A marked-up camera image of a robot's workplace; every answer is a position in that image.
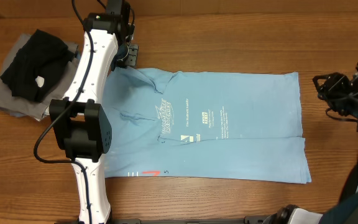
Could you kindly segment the light blue printed t-shirt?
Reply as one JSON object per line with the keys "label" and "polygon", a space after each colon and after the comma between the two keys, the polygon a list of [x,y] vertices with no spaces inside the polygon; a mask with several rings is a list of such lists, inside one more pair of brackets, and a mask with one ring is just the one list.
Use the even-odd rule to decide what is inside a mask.
{"label": "light blue printed t-shirt", "polygon": [[311,182],[296,72],[118,68],[103,108],[112,126],[107,177]]}

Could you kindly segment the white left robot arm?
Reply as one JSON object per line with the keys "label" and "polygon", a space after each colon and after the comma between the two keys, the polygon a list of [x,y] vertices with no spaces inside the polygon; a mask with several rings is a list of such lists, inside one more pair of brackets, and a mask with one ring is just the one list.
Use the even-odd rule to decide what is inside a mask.
{"label": "white left robot arm", "polygon": [[103,170],[112,128],[101,102],[109,72],[123,67],[129,57],[134,21],[123,0],[108,1],[104,12],[83,19],[84,44],[75,77],[62,99],[50,102],[51,129],[76,177],[77,223],[112,223]]}

